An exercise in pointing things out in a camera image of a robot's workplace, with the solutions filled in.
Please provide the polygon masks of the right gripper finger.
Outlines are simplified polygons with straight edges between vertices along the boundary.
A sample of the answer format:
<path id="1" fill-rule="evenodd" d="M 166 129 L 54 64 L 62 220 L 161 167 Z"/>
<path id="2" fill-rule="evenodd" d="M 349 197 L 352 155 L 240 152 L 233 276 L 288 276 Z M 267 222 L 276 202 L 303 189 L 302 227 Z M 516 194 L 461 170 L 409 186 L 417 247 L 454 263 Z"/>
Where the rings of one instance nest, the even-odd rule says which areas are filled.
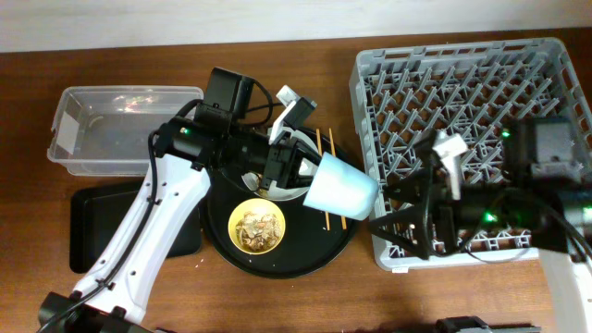
<path id="1" fill-rule="evenodd" d="M 399 246 L 411 256 L 428 259 L 432 249 L 428 222 L 426 209 L 419 204 L 375 218 L 368 228 L 374 236 Z"/>
<path id="2" fill-rule="evenodd" d="M 383 188 L 383 196 L 404 204 L 419 204 L 429 193 L 433 172 L 420 169 Z"/>

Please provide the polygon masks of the grey plate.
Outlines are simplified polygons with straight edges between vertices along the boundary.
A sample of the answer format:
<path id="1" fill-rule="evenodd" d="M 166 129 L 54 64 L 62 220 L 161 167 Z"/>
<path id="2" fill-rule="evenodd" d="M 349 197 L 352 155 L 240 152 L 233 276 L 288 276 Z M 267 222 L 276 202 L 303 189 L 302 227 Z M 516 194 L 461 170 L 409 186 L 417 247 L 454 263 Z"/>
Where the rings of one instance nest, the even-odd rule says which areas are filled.
<path id="1" fill-rule="evenodd" d="M 310 137 L 308 137 L 303 131 L 294 130 L 289 127 L 283 127 L 282 129 L 284 130 L 285 133 L 288 133 L 291 136 L 291 138 L 301 139 L 302 141 L 306 142 L 311 148 L 315 147 L 314 141 Z M 257 196 L 259 196 L 256 193 L 256 182 L 255 182 L 256 178 L 255 178 L 254 174 L 255 173 L 253 173 L 253 172 L 243 174 L 241 176 L 241 179 L 242 179 L 243 184 L 249 190 L 255 191 L 255 194 Z M 267 199 L 270 201 L 282 202 L 282 201 L 290 201 L 290 200 L 296 199 L 296 198 L 304 195 L 305 193 L 308 192 L 308 188 L 282 189 L 277 186 L 277 183 L 275 181 L 273 181 L 270 185 L 270 188 L 267 191 L 268 191 L 268 197 L 264 198 L 264 199 Z"/>

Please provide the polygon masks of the wooden chopstick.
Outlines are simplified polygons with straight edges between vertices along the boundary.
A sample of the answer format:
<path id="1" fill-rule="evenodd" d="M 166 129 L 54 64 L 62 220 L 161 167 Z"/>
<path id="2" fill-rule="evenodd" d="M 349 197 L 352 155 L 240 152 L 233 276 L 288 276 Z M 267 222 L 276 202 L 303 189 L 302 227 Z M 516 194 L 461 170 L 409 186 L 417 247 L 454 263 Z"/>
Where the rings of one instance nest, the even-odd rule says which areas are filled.
<path id="1" fill-rule="evenodd" d="M 333 136 L 333 131 L 332 128 L 329 128 L 328 130 L 329 133 L 329 143 L 330 143 L 330 149 L 331 149 L 331 153 L 333 156 L 337 157 L 337 153 L 336 153 L 336 147 L 335 147 L 335 141 L 334 141 L 334 136 Z M 345 216 L 341 216 L 340 217 L 340 222 L 341 222 L 341 227 L 343 230 L 346 230 L 347 227 L 347 220 Z"/>
<path id="2" fill-rule="evenodd" d="M 316 136 L 317 151 L 318 151 L 319 155 L 322 157 L 323 156 L 322 135 L 321 135 L 319 128 L 315 129 L 315 136 Z M 326 220 L 325 230 L 330 231 L 329 213 L 327 211 L 325 211 L 324 214 L 325 214 L 325 220 Z"/>

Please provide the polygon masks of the blue cup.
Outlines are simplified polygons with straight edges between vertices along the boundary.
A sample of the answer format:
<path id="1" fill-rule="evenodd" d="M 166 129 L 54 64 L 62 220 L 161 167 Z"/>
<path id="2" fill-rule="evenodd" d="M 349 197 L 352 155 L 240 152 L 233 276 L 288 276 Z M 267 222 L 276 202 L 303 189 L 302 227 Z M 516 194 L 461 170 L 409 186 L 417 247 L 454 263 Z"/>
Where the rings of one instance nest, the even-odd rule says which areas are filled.
<path id="1" fill-rule="evenodd" d="M 369 217 L 377 196 L 375 179 L 336 156 L 324 153 L 303 205 L 361 221 Z"/>

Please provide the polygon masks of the yellow bowl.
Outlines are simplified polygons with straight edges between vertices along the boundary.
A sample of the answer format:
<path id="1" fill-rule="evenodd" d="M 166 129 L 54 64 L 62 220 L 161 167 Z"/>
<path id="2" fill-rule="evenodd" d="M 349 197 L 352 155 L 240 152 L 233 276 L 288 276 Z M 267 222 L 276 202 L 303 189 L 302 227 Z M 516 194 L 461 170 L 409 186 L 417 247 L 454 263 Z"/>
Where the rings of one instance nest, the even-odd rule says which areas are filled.
<path id="1" fill-rule="evenodd" d="M 237 223 L 243 218 L 243 216 L 246 212 L 253 212 L 253 213 L 261 214 L 261 215 L 262 214 L 275 214 L 277 216 L 278 220 L 280 221 L 281 226 L 283 227 L 283 232 L 282 232 L 282 237 L 280 238 L 279 243 L 276 246 L 274 246 L 272 249 L 262 252 L 262 253 L 248 252 L 246 250 L 243 250 L 240 247 L 239 241 L 238 241 L 238 238 L 236 235 L 235 227 L 236 227 Z M 286 220 L 285 220 L 285 217 L 284 217 L 282 211 L 280 210 L 280 208 L 275 203 L 265 200 L 265 199 L 261 199 L 261 198 L 249 199 L 243 203 L 240 203 L 232 211 L 230 218 L 228 219 L 228 235 L 230 237 L 232 244 L 238 250 L 240 250 L 244 253 L 247 253 L 247 254 L 258 255 L 258 254 L 264 254 L 264 253 L 269 253 L 269 252 L 273 251 L 281 243 L 281 241 L 284 238 L 285 233 L 286 233 Z"/>

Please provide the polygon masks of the food scraps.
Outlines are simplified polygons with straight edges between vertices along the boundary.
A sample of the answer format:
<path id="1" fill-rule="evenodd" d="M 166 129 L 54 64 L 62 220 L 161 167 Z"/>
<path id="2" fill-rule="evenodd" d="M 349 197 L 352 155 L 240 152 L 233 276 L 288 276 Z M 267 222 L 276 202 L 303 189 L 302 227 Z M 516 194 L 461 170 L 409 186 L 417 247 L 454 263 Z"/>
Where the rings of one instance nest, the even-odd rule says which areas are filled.
<path id="1" fill-rule="evenodd" d="M 246 212 L 235 230 L 243 250 L 262 253 L 279 243 L 283 227 L 275 214 Z"/>

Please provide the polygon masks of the white tissue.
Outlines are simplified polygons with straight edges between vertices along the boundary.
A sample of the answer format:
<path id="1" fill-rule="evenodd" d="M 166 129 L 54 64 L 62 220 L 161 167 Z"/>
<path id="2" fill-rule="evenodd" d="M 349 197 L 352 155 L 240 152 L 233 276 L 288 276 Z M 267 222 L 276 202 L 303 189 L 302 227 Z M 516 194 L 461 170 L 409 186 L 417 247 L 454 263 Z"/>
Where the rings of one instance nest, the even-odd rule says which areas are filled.
<path id="1" fill-rule="evenodd" d="M 317 170 L 317 165 L 304 158 L 299 168 L 300 176 L 313 176 Z"/>

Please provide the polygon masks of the brown gold snack wrapper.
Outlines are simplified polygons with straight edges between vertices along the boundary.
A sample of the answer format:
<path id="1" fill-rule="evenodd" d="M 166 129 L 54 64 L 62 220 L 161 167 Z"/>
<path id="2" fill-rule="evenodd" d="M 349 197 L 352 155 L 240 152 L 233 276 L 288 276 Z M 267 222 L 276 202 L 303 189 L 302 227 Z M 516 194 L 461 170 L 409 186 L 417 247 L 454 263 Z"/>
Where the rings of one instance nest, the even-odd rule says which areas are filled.
<path id="1" fill-rule="evenodd" d="M 267 198 L 268 197 L 268 191 L 267 189 L 265 189 L 263 187 L 263 175 L 259 174 L 259 173 L 255 173 L 255 178 L 256 178 L 256 193 L 262 197 L 262 198 Z"/>

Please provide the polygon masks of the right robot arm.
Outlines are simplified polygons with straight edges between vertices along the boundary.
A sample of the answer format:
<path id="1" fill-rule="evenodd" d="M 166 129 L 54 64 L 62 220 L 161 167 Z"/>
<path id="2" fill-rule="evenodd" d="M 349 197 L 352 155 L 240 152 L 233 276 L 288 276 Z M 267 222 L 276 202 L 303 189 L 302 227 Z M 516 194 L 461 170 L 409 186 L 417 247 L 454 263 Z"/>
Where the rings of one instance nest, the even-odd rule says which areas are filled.
<path id="1" fill-rule="evenodd" d="M 422 169 L 383 190 L 401 210 L 376 217 L 370 232 L 428 260 L 470 254 L 481 231 L 527 229 L 549 285 L 557 324 L 591 329 L 591 185 L 574 155 L 564 117 L 528 118 L 501 131 L 503 183 L 466 185 L 460 134 L 429 132 L 414 149 Z"/>

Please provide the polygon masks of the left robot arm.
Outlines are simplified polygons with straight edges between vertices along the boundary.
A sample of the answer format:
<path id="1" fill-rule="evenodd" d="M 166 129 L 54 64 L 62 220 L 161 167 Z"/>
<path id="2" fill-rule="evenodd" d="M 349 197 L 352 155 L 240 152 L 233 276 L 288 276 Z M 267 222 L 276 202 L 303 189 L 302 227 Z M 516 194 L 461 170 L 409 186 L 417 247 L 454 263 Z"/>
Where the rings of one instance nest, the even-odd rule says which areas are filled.
<path id="1" fill-rule="evenodd" d="M 170 248 L 193 209 L 206 197 L 211 172 L 234 168 L 262 176 L 260 186 L 308 187 L 302 160 L 321 160 L 316 150 L 292 138 L 286 127 L 299 128 L 317 104 L 289 87 L 266 96 L 266 108 L 285 107 L 274 121 L 274 134 L 256 132 L 244 123 L 258 80 L 213 68 L 203 98 L 193 99 L 148 136 L 149 168 L 142 188 L 111 241 L 72 293 L 47 295 L 39 310 L 42 332 L 66 332 L 85 311 L 107 324 L 137 327 Z"/>

